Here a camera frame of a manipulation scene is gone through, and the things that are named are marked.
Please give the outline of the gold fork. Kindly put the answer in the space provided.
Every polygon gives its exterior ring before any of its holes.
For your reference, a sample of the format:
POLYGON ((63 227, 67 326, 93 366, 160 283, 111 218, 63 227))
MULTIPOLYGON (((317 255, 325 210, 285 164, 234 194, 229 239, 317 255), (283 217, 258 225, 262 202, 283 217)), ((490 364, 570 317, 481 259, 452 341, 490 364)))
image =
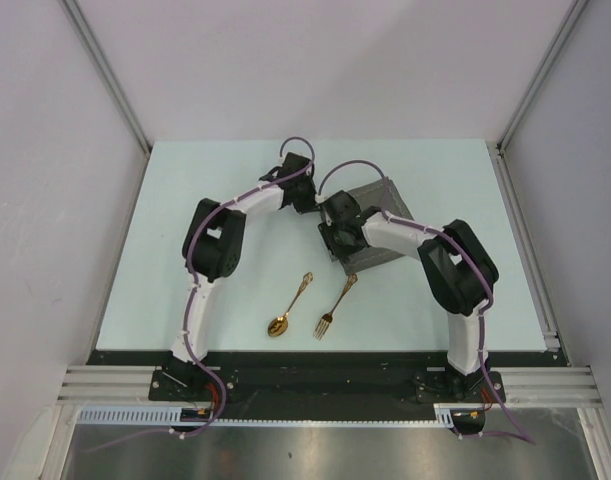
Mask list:
POLYGON ((319 321, 317 322, 314 331, 313 331, 313 338, 316 340, 321 340, 326 332, 328 331, 329 327, 331 326, 333 320, 334 320, 334 314, 336 312, 336 310, 338 309, 340 303, 342 302, 342 300, 344 299, 344 297, 347 295, 347 293, 352 289, 352 287, 358 282, 358 275, 353 273, 351 275, 349 275, 346 279, 345 285, 339 295, 339 297, 337 298, 337 300, 335 301, 334 305, 331 307, 331 309, 326 312, 325 314, 323 314, 321 316, 321 318, 319 319, 319 321))

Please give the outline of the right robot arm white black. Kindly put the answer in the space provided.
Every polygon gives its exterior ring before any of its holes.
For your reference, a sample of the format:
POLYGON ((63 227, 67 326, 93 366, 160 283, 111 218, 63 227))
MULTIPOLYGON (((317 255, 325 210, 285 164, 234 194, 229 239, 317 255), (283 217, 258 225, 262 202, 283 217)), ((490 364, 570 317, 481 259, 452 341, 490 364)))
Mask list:
POLYGON ((493 305, 499 271, 469 224, 455 220, 438 229, 378 206, 363 209, 346 191, 319 199, 318 206, 319 233, 346 274, 378 265, 375 255, 385 251, 420 262, 448 316, 448 367, 435 390, 471 400, 489 378, 484 313, 493 305))

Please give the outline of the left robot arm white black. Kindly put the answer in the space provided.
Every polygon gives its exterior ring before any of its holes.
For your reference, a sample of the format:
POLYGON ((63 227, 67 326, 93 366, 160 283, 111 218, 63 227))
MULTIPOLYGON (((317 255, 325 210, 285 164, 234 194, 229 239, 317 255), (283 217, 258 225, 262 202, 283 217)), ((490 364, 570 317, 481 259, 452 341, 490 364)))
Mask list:
POLYGON ((251 190, 222 203, 207 198, 198 203, 182 246, 190 279, 183 323, 171 359, 161 368, 182 398, 199 397, 213 380, 202 360, 219 291, 241 259, 247 223, 286 206, 313 211, 313 172, 312 159, 289 152, 251 190))

